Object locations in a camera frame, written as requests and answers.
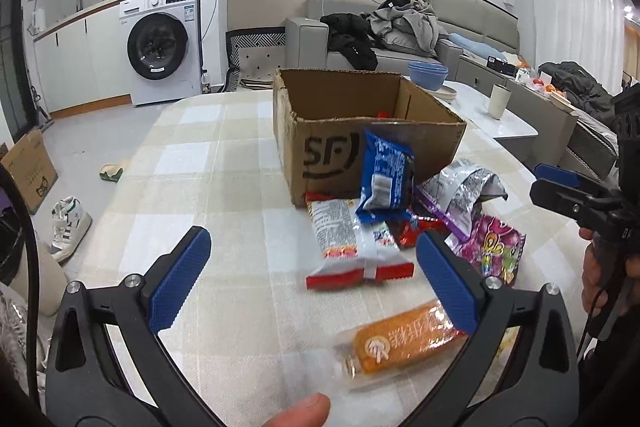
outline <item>slipper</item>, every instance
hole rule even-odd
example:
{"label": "slipper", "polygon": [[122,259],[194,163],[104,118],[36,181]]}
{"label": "slipper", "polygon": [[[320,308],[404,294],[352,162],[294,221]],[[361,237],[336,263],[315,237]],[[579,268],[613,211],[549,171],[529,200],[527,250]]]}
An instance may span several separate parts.
{"label": "slipper", "polygon": [[124,169],[129,165],[129,160],[123,160],[118,164],[107,163],[100,169],[100,178],[107,182],[116,182],[122,176]]}

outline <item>sf logo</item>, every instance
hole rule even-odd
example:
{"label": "sf logo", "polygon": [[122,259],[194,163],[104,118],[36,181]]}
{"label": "sf logo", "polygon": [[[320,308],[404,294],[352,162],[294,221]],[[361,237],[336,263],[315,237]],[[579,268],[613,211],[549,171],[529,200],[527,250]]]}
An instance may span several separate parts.
{"label": "sf logo", "polygon": [[302,175],[312,180],[321,180],[342,174],[356,161],[359,150],[360,133],[357,132],[352,132],[349,136],[327,138],[310,136],[305,140],[304,165],[307,168]]}

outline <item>screw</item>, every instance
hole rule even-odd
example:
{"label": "screw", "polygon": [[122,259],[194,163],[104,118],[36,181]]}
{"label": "screw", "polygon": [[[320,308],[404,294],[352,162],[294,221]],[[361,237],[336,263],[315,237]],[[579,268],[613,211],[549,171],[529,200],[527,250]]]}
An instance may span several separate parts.
{"label": "screw", "polygon": [[560,286],[554,282],[548,282],[545,284],[545,290],[549,295],[558,295],[560,293]]}
{"label": "screw", "polygon": [[69,284],[66,285],[66,291],[68,291],[69,293],[76,293],[78,292],[79,289],[80,289],[79,281],[71,281]]}
{"label": "screw", "polygon": [[493,275],[487,277],[484,280],[484,284],[486,284],[486,287],[490,290],[497,290],[502,287],[502,281]]}
{"label": "screw", "polygon": [[124,278],[124,285],[127,288],[135,288],[141,282],[142,282],[142,277],[140,277],[140,275],[138,275],[137,273],[134,273],[133,275],[127,275]]}

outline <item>tablecloth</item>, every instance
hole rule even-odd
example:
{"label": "tablecloth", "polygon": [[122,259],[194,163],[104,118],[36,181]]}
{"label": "tablecloth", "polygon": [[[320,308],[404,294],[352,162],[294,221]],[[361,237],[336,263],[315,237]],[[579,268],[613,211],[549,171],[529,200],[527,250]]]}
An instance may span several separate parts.
{"label": "tablecloth", "polygon": [[[209,262],[174,325],[160,338],[185,377],[230,427],[260,426],[315,391],[332,399],[331,426],[398,425],[428,393],[450,357],[386,385],[348,393],[332,380],[336,333],[433,298],[417,269],[411,280],[310,292],[319,259],[306,210],[289,199],[272,131],[271,91],[210,94],[167,107],[120,179],[79,268],[87,287],[144,273],[191,225],[212,236]],[[556,282],[574,333],[582,330],[582,256],[575,223],[529,200],[533,175],[468,124],[457,156],[499,174],[507,201],[486,204],[527,233],[517,286]],[[408,252],[410,259],[414,252]],[[150,397],[121,336],[110,328],[136,394]]]}

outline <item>red and white snack bag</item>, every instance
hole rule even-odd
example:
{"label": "red and white snack bag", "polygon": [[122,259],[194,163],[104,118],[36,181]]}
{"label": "red and white snack bag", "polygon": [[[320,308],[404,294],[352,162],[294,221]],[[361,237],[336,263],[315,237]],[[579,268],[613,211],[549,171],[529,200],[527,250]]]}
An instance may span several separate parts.
{"label": "red and white snack bag", "polygon": [[322,251],[321,264],[306,278],[309,290],[355,286],[414,275],[386,223],[363,224],[356,216],[359,200],[327,200],[308,194],[306,207]]}

